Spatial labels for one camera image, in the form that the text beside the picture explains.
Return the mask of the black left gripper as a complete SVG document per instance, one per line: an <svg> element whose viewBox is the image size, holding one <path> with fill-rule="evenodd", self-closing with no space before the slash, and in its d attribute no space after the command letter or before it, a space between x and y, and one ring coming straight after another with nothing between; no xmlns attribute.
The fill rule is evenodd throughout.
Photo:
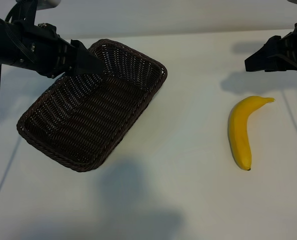
<svg viewBox="0 0 297 240"><path fill-rule="evenodd" d="M102 60L81 41L72 39L68 43L60 38L55 26L44 23L41 27L24 22L15 22L13 25L19 30L21 43L34 56L34 60L30 60L19 52L13 63L14 67L32 70L48 78L55 78L73 69L75 76L101 74L104 71L105 64Z"/></svg>

